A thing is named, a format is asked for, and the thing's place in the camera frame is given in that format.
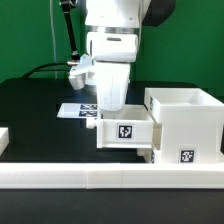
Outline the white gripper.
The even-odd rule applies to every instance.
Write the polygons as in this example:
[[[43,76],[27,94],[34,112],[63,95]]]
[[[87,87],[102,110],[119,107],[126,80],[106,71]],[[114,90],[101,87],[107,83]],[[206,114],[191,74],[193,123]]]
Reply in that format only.
[[[130,65],[128,63],[95,63],[97,103],[103,112],[121,111],[126,100]]]

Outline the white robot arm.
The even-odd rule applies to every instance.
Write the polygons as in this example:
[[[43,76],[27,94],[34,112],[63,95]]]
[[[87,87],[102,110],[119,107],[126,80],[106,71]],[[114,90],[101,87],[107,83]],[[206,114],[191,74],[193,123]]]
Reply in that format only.
[[[86,53],[70,70],[74,89],[94,86],[102,113],[123,109],[141,30],[174,12],[176,0],[85,0]]]

